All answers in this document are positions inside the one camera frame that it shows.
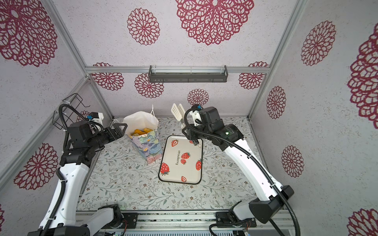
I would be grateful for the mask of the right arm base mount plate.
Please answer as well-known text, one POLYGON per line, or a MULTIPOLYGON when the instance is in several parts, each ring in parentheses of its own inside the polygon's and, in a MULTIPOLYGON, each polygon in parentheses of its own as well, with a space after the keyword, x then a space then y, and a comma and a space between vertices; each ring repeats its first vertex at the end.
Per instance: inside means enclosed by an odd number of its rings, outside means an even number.
POLYGON ((249 210, 239 211, 237 213, 232 209, 228 211, 217 211, 215 217, 216 223, 221 224, 220 228, 255 228, 257 226, 256 219, 249 210))

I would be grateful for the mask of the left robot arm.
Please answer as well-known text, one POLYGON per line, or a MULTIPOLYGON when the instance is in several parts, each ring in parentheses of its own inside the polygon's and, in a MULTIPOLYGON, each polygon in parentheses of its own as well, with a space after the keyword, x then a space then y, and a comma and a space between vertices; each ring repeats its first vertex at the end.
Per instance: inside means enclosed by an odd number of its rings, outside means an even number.
POLYGON ((46 215, 30 236, 93 236, 104 226, 118 228, 125 222, 118 204, 100 207, 87 222, 76 225, 76 208, 92 159, 105 145, 122 138, 127 124, 89 121, 65 127, 64 152, 56 170, 58 184, 46 215))

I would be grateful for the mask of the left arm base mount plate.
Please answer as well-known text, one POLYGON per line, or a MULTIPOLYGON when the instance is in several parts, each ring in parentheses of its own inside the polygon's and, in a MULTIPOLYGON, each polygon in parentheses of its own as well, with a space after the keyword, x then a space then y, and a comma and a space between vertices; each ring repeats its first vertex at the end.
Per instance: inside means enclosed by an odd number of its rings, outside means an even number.
POLYGON ((102 227, 102 229, 110 229, 110 230, 116 230, 116 229, 135 229, 138 221, 138 213, 135 212, 129 212, 129 213, 123 213, 123 219, 119 224, 116 224, 115 226, 105 225, 102 227))

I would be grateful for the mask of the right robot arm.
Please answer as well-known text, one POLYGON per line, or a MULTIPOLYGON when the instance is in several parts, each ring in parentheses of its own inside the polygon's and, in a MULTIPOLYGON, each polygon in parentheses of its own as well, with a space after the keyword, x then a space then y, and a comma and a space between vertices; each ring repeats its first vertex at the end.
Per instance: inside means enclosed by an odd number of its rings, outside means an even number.
POLYGON ((261 223, 268 223, 293 196, 291 186, 282 185, 267 171, 241 131, 233 124, 225 125, 215 107, 194 105, 184 111, 181 104, 173 104, 171 113, 182 124, 182 133, 188 140, 195 145, 201 139, 211 141, 237 164, 252 185, 256 197, 234 205, 230 209, 230 221, 255 218, 261 223))

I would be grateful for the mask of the floral paper gift bag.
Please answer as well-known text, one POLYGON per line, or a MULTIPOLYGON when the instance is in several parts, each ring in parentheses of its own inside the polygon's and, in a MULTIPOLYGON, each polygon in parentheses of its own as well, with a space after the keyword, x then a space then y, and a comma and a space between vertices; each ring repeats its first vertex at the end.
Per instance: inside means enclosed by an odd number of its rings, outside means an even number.
POLYGON ((125 135, 128 136, 131 143, 148 164, 153 164, 162 158, 163 150, 158 133, 159 120, 155 116, 154 109, 151 109, 150 112, 139 111, 124 118, 114 119, 113 123, 128 125, 125 135), (131 136, 135 129, 143 130, 144 128, 149 128, 153 131, 137 137, 131 136))

